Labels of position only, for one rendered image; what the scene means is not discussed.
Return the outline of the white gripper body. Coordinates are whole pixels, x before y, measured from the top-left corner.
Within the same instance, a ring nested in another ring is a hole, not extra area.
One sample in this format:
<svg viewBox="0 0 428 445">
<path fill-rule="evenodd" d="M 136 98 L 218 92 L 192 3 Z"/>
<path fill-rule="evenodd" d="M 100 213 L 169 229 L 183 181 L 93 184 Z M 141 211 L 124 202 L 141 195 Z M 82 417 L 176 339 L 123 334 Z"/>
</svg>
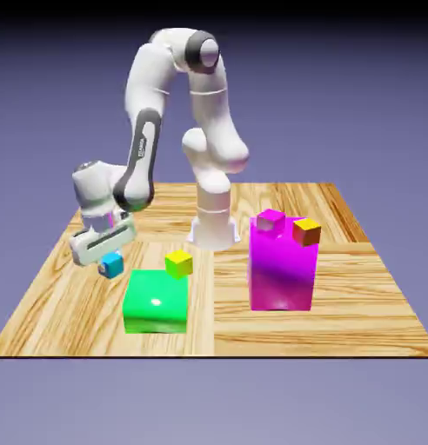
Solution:
<svg viewBox="0 0 428 445">
<path fill-rule="evenodd" d="M 105 255 L 121 249 L 136 237 L 132 214 L 125 211 L 115 213 L 114 226 L 104 232 L 96 232 L 92 227 L 85 228 L 70 237 L 69 245 L 73 262 L 87 266 L 99 262 Z"/>
</svg>

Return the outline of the large magenta box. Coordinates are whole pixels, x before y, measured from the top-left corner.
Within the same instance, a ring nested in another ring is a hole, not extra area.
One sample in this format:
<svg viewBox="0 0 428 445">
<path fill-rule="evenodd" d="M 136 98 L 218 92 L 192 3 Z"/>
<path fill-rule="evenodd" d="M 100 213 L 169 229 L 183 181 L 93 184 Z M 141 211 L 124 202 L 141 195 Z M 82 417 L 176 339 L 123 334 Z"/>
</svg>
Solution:
<svg viewBox="0 0 428 445">
<path fill-rule="evenodd" d="M 276 233 L 257 228 L 250 219 L 248 287 L 254 311 L 311 309 L 318 246 L 302 246 L 292 237 L 295 216 L 284 218 Z"/>
</svg>

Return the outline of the small yellow cube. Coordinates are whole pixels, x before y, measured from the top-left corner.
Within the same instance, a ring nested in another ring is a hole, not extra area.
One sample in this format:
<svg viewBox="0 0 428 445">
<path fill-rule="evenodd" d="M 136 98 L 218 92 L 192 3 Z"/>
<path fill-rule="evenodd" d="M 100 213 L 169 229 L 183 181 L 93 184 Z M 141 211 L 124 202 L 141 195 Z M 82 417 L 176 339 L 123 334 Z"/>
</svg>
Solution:
<svg viewBox="0 0 428 445">
<path fill-rule="evenodd" d="M 165 271 L 175 279 L 189 276 L 193 273 L 193 257 L 181 249 L 167 254 L 165 260 Z"/>
</svg>

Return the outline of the small blue cube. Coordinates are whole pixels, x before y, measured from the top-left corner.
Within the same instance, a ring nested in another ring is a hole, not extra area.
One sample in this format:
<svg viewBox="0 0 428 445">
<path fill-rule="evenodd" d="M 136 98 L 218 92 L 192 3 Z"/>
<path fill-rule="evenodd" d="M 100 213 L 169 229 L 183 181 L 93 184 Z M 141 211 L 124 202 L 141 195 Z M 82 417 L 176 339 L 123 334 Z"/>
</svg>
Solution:
<svg viewBox="0 0 428 445">
<path fill-rule="evenodd" d="M 124 272 L 124 259 L 119 251 L 110 252 L 103 256 L 97 265 L 98 273 L 112 279 Z"/>
</svg>

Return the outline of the small orange cube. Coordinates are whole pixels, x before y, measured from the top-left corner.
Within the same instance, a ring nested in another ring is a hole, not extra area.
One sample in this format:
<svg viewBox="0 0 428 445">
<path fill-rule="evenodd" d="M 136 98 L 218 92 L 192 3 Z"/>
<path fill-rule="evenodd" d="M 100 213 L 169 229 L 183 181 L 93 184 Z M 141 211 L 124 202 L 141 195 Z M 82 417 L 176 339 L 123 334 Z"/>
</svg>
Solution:
<svg viewBox="0 0 428 445">
<path fill-rule="evenodd" d="M 310 218 L 297 219 L 292 224 L 292 238 L 302 247 L 319 244 L 321 225 Z"/>
</svg>

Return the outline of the large green box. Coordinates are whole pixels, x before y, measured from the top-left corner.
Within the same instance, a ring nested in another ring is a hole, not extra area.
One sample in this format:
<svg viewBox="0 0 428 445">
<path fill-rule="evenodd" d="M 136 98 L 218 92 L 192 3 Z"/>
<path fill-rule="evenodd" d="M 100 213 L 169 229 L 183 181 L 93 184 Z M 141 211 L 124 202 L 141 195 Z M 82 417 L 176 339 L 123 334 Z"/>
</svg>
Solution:
<svg viewBox="0 0 428 445">
<path fill-rule="evenodd" d="M 185 333 L 188 289 L 187 276 L 176 279 L 163 269 L 133 270 L 123 301 L 125 333 Z"/>
</svg>

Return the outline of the small magenta cube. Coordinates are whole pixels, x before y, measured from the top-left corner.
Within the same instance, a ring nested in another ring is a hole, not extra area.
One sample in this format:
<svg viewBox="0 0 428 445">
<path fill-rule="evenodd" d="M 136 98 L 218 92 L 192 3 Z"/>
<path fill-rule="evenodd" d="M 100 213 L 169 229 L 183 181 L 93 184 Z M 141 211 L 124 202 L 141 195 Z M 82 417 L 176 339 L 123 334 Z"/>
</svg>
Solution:
<svg viewBox="0 0 428 445">
<path fill-rule="evenodd" d="M 285 213 L 274 209 L 266 209 L 257 215 L 256 226 L 258 230 L 279 235 L 284 232 Z"/>
</svg>

